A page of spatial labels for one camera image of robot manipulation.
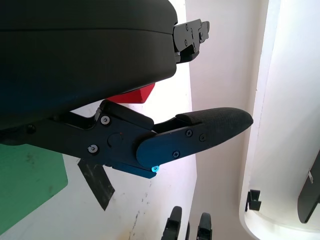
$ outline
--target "black clip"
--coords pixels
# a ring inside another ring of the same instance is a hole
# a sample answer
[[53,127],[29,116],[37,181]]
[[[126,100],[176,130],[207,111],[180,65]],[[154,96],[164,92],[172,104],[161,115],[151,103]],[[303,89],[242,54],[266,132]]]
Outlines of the black clip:
[[249,209],[254,211],[259,211],[261,207],[261,201],[259,201],[260,191],[259,190],[250,190],[248,192],[248,196],[246,198],[245,204],[245,212],[248,211],[248,204]]

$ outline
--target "green surface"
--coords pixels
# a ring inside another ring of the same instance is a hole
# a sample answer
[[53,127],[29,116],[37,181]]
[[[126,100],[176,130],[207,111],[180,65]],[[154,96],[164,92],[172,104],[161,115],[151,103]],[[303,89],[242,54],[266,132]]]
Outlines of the green surface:
[[0,235],[67,184],[61,153],[0,144]]

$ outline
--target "black foam armrest pad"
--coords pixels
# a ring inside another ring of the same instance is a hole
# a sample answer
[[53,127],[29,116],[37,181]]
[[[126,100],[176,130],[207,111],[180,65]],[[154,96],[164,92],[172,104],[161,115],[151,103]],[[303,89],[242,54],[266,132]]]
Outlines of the black foam armrest pad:
[[210,136],[210,147],[217,146],[249,128],[254,120],[241,109],[220,107],[182,113],[175,116],[188,125],[205,124]]

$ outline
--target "black plastic clip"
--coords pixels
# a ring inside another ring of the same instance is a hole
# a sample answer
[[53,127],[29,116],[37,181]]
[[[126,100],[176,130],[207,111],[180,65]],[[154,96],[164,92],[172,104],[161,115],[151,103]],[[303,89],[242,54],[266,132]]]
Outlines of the black plastic clip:
[[260,191],[259,190],[250,190],[248,192],[248,196],[246,198],[245,204],[245,212],[248,211],[248,204],[249,209],[254,211],[259,211],[261,207],[261,201],[259,201]]

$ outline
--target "white wall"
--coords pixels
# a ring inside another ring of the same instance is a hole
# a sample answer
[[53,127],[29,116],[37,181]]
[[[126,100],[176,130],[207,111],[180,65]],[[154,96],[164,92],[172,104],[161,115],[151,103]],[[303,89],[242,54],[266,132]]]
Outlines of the white wall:
[[[253,73],[257,75],[255,68],[259,66],[256,55],[261,51],[258,43],[263,36],[260,21],[261,15],[265,18],[267,2],[186,0],[188,21],[198,18],[210,21],[209,39],[201,45],[198,58],[190,63],[194,111],[236,107],[252,112],[249,99]],[[239,221],[243,144],[244,134],[241,134],[197,154],[190,239],[195,239],[202,212],[211,214],[213,239],[251,239]]]
[[297,201],[320,148],[320,2],[282,0],[249,188],[261,190],[260,239],[320,239],[320,210],[308,224]]

